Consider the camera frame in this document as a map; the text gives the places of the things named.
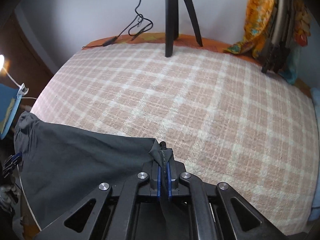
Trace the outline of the left hand grey glove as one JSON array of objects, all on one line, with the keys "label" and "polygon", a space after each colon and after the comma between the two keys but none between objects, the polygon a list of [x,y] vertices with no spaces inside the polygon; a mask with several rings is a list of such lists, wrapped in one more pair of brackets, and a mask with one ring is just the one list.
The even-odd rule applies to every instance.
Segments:
[{"label": "left hand grey glove", "polygon": [[19,196],[15,185],[15,177],[9,176],[5,180],[1,180],[1,209],[13,215],[15,213],[13,205],[15,205]]}]

